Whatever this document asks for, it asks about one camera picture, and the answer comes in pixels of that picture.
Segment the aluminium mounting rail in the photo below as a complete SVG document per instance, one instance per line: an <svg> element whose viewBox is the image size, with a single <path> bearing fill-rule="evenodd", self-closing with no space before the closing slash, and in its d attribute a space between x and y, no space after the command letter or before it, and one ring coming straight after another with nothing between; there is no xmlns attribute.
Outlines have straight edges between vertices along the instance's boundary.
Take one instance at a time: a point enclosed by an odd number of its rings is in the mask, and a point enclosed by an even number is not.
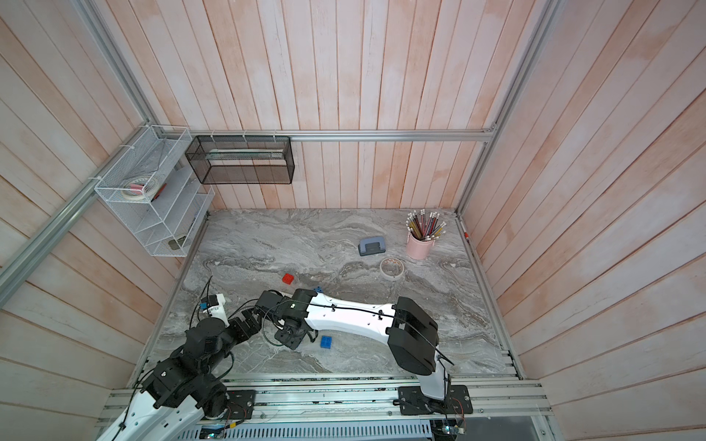
<svg viewBox="0 0 706 441"><path fill-rule="evenodd" d="M413 377L352 374L315 377L296 375L277 379L272 375L231 376L224 380L231 391L253 391L250 421L299 423L382 421L404 419L401 387L417 386ZM449 417L473 418L550 415L551 405L537 380L500 377L456 377L449 387Z"/></svg>

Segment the black mesh basket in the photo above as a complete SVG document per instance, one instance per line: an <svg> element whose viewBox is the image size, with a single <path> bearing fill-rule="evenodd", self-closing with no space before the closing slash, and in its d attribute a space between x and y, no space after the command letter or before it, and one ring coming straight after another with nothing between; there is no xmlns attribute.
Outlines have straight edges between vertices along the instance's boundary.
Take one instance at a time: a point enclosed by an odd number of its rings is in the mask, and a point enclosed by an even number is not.
<svg viewBox="0 0 706 441"><path fill-rule="evenodd" d="M186 158L205 185L290 185L295 162L284 136L198 135Z"/></svg>

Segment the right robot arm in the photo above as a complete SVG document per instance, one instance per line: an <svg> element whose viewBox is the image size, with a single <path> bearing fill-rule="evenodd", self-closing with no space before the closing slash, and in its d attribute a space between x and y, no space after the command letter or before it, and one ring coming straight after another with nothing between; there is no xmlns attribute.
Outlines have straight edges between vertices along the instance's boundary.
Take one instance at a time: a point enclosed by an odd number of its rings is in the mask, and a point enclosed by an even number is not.
<svg viewBox="0 0 706 441"><path fill-rule="evenodd" d="M417 376L422 395L442 402L447 397L447 373L439 352L439 325L414 300L368 304L344 301L298 288L286 296L263 292L255 310L278 328L275 339L296 349L317 332L335 331L362 336L387 345L397 365Z"/></svg>

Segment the tape roll on shelf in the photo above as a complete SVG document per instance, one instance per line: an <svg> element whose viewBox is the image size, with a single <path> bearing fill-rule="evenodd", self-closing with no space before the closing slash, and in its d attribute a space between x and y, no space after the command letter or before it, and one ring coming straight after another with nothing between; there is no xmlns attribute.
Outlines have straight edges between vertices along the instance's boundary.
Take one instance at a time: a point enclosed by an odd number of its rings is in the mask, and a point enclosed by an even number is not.
<svg viewBox="0 0 706 441"><path fill-rule="evenodd" d="M157 182L150 176L132 178L121 190L121 195L128 201L152 200L157 192Z"/></svg>

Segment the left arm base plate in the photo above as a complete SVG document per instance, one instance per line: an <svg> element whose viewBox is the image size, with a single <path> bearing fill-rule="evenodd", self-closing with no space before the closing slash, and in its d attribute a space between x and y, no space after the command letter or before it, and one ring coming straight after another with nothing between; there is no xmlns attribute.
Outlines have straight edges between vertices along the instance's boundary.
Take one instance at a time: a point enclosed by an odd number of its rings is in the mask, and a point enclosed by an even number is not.
<svg viewBox="0 0 706 441"><path fill-rule="evenodd" d="M248 420L253 415L256 390L217 391L202 409L208 419Z"/></svg>

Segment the bundle of pencils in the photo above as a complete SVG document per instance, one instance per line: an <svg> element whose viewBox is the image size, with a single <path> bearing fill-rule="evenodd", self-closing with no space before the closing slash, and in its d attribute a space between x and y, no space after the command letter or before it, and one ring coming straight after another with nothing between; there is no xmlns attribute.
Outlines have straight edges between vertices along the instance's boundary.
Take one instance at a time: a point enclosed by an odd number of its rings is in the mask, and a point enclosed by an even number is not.
<svg viewBox="0 0 706 441"><path fill-rule="evenodd" d="M422 242L435 241L445 233L447 222L443 222L439 212L425 209L411 211L406 218L406 228L411 236Z"/></svg>

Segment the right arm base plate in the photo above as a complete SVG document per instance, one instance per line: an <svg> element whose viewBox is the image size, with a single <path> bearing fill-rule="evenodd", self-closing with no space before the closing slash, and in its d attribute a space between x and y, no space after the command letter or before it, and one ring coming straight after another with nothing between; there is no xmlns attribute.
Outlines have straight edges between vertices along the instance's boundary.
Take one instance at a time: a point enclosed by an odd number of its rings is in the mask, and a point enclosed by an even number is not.
<svg viewBox="0 0 706 441"><path fill-rule="evenodd" d="M470 415L474 412L470 393L466 386L451 385L441 400L426 397L420 386L400 387L398 398L393 402L400 407L402 415Z"/></svg>

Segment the red square lego brick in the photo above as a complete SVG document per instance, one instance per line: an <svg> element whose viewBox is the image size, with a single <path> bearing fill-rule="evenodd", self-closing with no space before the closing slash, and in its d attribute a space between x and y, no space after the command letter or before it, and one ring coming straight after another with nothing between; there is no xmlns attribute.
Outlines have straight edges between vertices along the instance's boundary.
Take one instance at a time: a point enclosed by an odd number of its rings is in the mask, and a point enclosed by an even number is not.
<svg viewBox="0 0 706 441"><path fill-rule="evenodd" d="M292 283L294 283L294 281L295 281L295 277L292 274L286 273L282 277L282 282L285 283L286 285L292 285Z"/></svg>

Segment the dark blue square lego brick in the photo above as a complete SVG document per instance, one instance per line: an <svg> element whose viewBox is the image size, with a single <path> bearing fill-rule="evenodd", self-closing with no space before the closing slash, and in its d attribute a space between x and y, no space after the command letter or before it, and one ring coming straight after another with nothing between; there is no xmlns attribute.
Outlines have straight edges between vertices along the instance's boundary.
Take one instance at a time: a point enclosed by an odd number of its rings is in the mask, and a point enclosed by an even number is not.
<svg viewBox="0 0 706 441"><path fill-rule="evenodd" d="M330 349L332 347L332 337L331 336L322 336L321 341L320 341L320 347L324 349Z"/></svg>

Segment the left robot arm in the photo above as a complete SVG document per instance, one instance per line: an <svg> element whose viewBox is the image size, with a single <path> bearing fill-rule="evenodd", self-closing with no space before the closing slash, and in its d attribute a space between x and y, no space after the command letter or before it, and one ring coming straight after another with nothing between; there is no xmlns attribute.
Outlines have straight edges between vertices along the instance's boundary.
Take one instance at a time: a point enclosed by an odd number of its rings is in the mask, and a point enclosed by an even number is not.
<svg viewBox="0 0 706 441"><path fill-rule="evenodd" d="M253 416L255 391L227 391L213 371L232 349L260 332L252 309L226 321L206 318L187 330L184 345L156 364L101 440L174 440L200 420L226 420L222 430Z"/></svg>

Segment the pink pencil cup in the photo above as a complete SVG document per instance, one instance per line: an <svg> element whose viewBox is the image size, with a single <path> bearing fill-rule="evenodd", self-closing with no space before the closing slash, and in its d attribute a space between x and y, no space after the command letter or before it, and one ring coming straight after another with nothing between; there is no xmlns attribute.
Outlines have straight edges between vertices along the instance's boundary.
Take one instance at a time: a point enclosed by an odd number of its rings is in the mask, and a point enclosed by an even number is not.
<svg viewBox="0 0 706 441"><path fill-rule="evenodd" d="M421 261L428 257L434 245L434 240L418 240L413 233L408 233L406 253L410 258Z"/></svg>

